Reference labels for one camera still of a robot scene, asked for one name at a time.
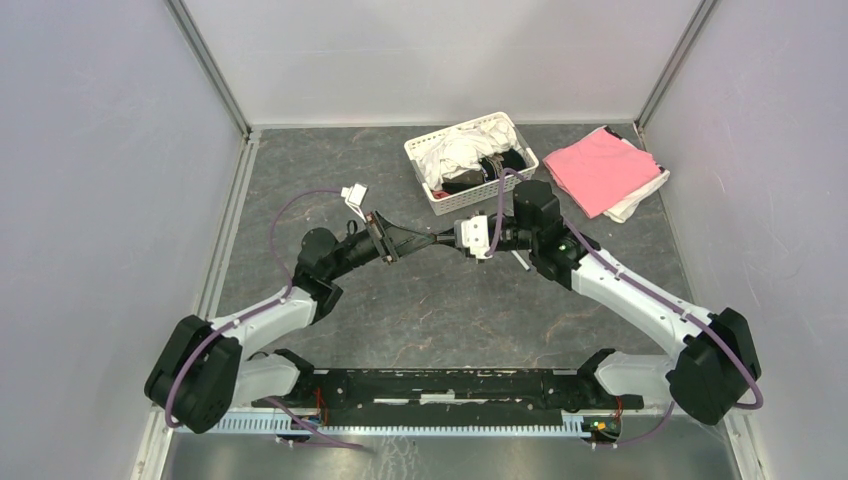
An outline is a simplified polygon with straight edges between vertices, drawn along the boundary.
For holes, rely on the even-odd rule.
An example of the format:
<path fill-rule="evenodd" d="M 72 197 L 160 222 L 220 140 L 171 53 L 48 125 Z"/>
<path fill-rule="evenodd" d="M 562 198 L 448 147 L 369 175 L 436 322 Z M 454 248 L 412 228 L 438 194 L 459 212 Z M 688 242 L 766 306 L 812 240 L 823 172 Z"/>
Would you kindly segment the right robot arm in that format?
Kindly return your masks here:
<path fill-rule="evenodd" d="M 616 396 L 674 403 L 715 425 L 732 409 L 758 410 L 762 374 L 747 319 L 685 301 L 646 280 L 579 231 L 561 212 L 549 184 L 522 181 L 511 215 L 475 215 L 438 239 L 478 260 L 497 251 L 526 250 L 535 271 L 592 299 L 647 335 L 662 352 L 598 353 L 577 382 L 580 400 L 602 408 Z"/>

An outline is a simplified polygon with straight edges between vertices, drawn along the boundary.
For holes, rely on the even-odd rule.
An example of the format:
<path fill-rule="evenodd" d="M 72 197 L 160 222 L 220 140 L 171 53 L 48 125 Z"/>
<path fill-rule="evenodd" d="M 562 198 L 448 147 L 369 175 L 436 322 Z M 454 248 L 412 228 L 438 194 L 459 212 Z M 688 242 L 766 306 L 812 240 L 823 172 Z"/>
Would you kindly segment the white marker pen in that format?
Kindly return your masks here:
<path fill-rule="evenodd" d="M 519 262 L 522 269 L 524 269 L 527 272 L 531 271 L 530 265 L 527 263 L 527 261 L 523 258 L 523 256 L 518 251 L 512 251 L 511 254 Z"/>

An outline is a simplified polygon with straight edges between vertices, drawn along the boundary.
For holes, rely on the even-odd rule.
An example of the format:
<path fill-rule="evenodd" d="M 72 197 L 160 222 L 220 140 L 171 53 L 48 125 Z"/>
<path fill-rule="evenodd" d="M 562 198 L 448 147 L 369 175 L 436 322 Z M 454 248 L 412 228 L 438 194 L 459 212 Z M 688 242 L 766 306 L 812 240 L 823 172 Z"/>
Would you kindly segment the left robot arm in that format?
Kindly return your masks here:
<path fill-rule="evenodd" d="M 293 273 L 282 290 L 239 312 L 212 320 L 179 320 L 155 362 L 144 394 L 165 412 L 171 428 L 205 433 L 233 405 L 279 397 L 290 407 L 306 405 L 314 381 L 281 355 L 254 355 L 273 341 L 326 317 L 343 291 L 336 279 L 374 260 L 397 261 L 426 247 L 453 247 L 449 229 L 427 233 L 398 226 L 377 212 L 354 224 L 343 239 L 326 228 L 301 240 Z"/>

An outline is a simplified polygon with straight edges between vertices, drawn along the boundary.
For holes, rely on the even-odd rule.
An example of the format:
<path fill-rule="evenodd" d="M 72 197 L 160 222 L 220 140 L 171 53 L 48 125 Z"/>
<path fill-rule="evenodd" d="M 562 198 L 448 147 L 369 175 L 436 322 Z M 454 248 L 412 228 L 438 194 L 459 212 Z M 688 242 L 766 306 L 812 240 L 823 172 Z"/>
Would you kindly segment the white plastic basket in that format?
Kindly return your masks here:
<path fill-rule="evenodd" d="M 504 112 L 410 139 L 404 150 L 438 216 L 495 197 L 506 168 L 530 179 L 539 166 L 536 154 Z"/>

